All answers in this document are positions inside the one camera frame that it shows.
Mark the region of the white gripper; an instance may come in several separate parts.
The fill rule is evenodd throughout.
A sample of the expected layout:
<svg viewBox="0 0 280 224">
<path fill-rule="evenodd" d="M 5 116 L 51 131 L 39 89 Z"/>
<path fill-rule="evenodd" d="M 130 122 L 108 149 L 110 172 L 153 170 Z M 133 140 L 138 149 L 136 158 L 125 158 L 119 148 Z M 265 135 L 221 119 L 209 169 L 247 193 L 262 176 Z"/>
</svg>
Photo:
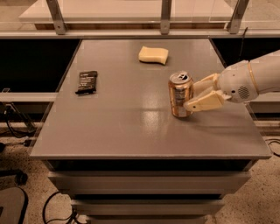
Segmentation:
<svg viewBox="0 0 280 224">
<path fill-rule="evenodd" d="M 186 101 L 187 111 L 199 112 L 219 109 L 225 101 L 241 103 L 254 100 L 258 95 L 251 65 L 244 60 L 228 66 L 220 74 L 213 73 L 193 84 L 194 95 L 204 95 Z"/>
</svg>

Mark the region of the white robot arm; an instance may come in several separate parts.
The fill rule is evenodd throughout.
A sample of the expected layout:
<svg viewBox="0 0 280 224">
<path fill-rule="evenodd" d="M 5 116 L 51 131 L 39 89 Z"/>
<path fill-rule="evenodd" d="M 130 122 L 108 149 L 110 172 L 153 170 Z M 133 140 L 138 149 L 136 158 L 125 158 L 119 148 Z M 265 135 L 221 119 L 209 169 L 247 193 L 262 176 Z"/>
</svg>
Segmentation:
<svg viewBox="0 0 280 224">
<path fill-rule="evenodd" d="M 219 109 L 225 101 L 250 102 L 259 95 L 280 90 L 280 51 L 250 61 L 243 60 L 193 84 L 187 111 Z"/>
</svg>

